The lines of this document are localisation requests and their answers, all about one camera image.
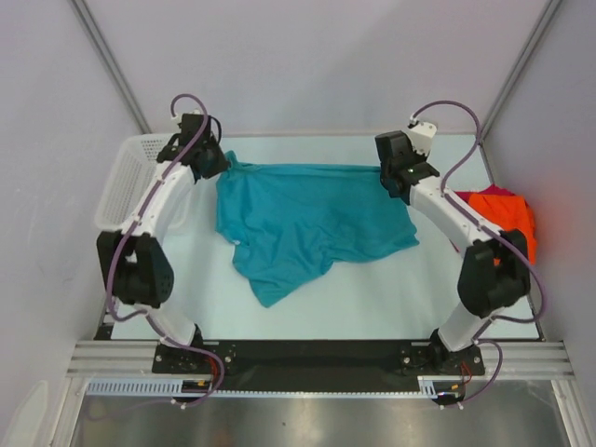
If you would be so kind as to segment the aluminium frame rail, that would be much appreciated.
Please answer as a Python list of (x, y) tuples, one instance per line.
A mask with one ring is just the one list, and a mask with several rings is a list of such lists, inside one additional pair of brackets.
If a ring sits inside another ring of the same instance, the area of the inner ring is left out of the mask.
[[(147, 377), (156, 341), (82, 341), (76, 344), (68, 377)], [(562, 342), (501, 342), (500, 380), (571, 380), (575, 377)]]

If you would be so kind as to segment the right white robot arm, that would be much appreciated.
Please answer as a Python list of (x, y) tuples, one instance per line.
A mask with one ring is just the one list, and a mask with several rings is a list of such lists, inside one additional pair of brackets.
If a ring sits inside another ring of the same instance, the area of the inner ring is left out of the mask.
[(392, 198), (428, 218), (462, 257), (456, 285), (459, 299), (447, 320), (431, 335), (431, 366), (452, 373), (490, 322), (515, 305), (531, 288), (527, 242), (517, 230), (484, 219), (444, 185), (428, 163), (433, 137), (413, 129), (374, 137), (380, 182)]

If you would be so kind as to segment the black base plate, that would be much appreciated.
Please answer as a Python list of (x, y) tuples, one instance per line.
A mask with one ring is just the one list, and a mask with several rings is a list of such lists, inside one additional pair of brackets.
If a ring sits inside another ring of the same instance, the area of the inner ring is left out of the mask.
[(476, 346), (455, 353), (415, 340), (212, 340), (203, 352), (158, 345), (158, 374), (208, 374), (234, 392), (381, 393), (418, 388), (420, 376), (485, 373)]

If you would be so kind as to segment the orange folded t shirt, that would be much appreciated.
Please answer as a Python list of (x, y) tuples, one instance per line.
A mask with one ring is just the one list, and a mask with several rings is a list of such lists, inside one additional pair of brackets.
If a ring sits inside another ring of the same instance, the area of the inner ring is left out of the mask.
[(535, 264), (535, 217), (522, 196), (474, 193), (467, 203), (482, 217), (499, 225), (503, 230), (520, 230), (526, 238), (528, 259), (531, 264)]

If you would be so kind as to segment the white plastic basket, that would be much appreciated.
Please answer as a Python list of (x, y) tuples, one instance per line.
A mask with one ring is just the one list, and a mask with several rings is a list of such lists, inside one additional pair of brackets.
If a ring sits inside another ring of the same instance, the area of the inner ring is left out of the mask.
[[(168, 133), (130, 137), (121, 144), (103, 188), (94, 223), (100, 231), (116, 231), (136, 214), (156, 178), (163, 171), (156, 163), (169, 142)], [(157, 224), (160, 235), (180, 233), (190, 210), (195, 178), (191, 170), (178, 167), (169, 172), (166, 183), (152, 197), (142, 220)]]

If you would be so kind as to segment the magenta folded t shirt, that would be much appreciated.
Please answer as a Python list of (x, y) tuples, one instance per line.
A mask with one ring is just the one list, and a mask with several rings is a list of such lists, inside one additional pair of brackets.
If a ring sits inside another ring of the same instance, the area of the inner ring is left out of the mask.
[(492, 184), (481, 191), (456, 191), (455, 193), (483, 218), (505, 230), (511, 228), (511, 206), (514, 202), (513, 194), (509, 190)]

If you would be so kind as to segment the teal t shirt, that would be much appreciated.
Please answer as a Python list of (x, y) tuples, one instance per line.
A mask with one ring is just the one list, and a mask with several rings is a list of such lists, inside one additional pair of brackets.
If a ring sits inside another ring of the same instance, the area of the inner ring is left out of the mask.
[(277, 304), (336, 263), (382, 260), (418, 244), (406, 205), (375, 166), (254, 164), (229, 151), (215, 230), (259, 304)]

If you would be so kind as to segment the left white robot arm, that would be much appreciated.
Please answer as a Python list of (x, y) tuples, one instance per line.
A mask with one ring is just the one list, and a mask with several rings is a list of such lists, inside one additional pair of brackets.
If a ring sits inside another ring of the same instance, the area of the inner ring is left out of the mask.
[(147, 320), (173, 360), (186, 372), (199, 370), (205, 348), (194, 342), (197, 325), (173, 306), (175, 274), (163, 240), (178, 208), (196, 183), (229, 169), (221, 148), (222, 125), (212, 115), (184, 114), (156, 157), (153, 178), (130, 215), (101, 230), (96, 247), (109, 314), (117, 322)]

